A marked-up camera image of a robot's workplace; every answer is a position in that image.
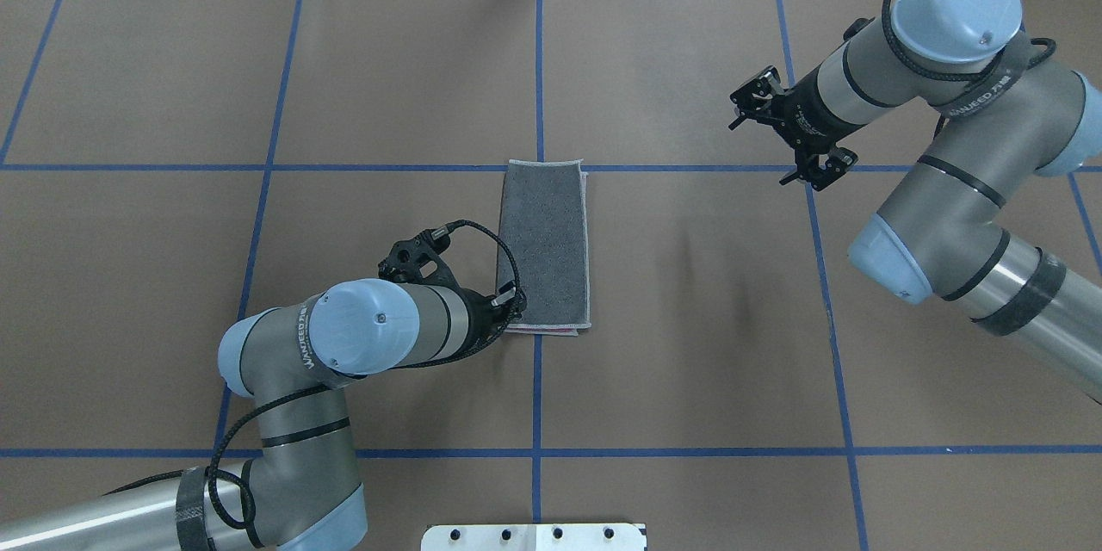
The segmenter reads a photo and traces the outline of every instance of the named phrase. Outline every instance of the white mounting plate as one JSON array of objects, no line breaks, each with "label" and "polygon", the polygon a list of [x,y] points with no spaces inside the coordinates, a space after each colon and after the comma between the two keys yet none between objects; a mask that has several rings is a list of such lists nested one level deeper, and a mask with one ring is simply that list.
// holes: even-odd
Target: white mounting plate
[{"label": "white mounting plate", "polygon": [[[612,538],[605,530],[612,532]],[[647,527],[638,523],[433,526],[421,538],[421,551],[467,550],[646,551]]]}]

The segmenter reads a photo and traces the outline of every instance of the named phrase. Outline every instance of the robotic arm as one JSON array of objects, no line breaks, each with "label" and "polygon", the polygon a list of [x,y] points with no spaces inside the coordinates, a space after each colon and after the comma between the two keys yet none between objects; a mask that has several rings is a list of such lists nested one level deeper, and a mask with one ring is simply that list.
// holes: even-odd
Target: robotic arm
[{"label": "robotic arm", "polygon": [[[462,226],[488,234],[514,268],[514,280],[496,295],[460,287],[440,257]],[[474,355],[526,306],[511,252],[472,222],[395,244],[379,276],[269,309],[226,332],[218,369],[258,409],[226,433],[208,467],[154,476],[84,505],[0,526],[0,550],[355,547],[367,532],[367,517],[343,388],[390,368]],[[233,434],[252,418],[259,418],[263,457],[220,469]]]},{"label": "robotic arm", "polygon": [[1068,174],[1102,151],[1102,93],[1020,22],[1019,0],[884,0],[793,88],[768,67],[732,93],[731,128],[771,125],[796,152],[780,183],[822,191],[857,161],[839,140],[922,97],[942,116],[936,139],[851,262],[908,303],[937,293],[985,331],[1017,334],[1102,401],[1102,289],[992,222],[1029,175]]}]

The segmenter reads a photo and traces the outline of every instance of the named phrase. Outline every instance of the light blue cap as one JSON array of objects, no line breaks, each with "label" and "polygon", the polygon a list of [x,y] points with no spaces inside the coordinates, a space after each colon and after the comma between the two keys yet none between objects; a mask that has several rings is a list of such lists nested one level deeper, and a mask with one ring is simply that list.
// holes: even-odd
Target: light blue cap
[{"label": "light blue cap", "polygon": [[964,65],[1003,50],[1022,29],[1022,0],[898,0],[892,29],[911,52]]},{"label": "light blue cap", "polygon": [[364,485],[358,485],[328,515],[306,531],[279,545],[280,551],[349,551],[367,534]]},{"label": "light blue cap", "polygon": [[1066,175],[1079,170],[1085,160],[1102,153],[1102,93],[1091,86],[1082,73],[1076,72],[1079,79],[1083,80],[1083,116],[1079,118],[1079,127],[1076,128],[1068,145],[1063,147],[1059,155],[1044,166],[1037,168],[1037,175]]},{"label": "light blue cap", "polygon": [[226,380],[226,385],[237,396],[252,398],[252,393],[245,387],[245,379],[241,378],[241,352],[245,349],[245,341],[248,339],[252,326],[260,318],[273,309],[266,309],[264,312],[248,316],[234,324],[222,336],[218,344],[218,374]]},{"label": "light blue cap", "polygon": [[421,315],[404,289],[369,278],[323,293],[307,329],[322,364],[346,375],[374,375],[406,359],[421,332]]},{"label": "light blue cap", "polygon": [[850,261],[908,304],[920,304],[933,293],[918,261],[878,214],[873,214],[850,246]]}]

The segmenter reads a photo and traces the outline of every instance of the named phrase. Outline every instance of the gray cloth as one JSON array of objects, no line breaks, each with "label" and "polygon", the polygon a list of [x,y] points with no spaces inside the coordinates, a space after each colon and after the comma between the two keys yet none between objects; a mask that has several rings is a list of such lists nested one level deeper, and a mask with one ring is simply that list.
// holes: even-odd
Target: gray cloth
[{"label": "gray cloth", "polygon": [[[577,335],[590,327],[590,248],[582,162],[519,162],[505,175],[500,236],[516,257],[528,309],[511,332]],[[498,255],[498,284],[512,279]]]}]

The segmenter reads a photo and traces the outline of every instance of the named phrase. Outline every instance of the metal bracket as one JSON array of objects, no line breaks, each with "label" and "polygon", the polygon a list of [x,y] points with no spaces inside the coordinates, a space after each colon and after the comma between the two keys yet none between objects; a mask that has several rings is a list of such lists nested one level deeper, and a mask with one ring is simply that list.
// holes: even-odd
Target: metal bracket
[{"label": "metal bracket", "polygon": [[434,526],[421,551],[646,551],[647,527],[639,523],[522,523]]}]

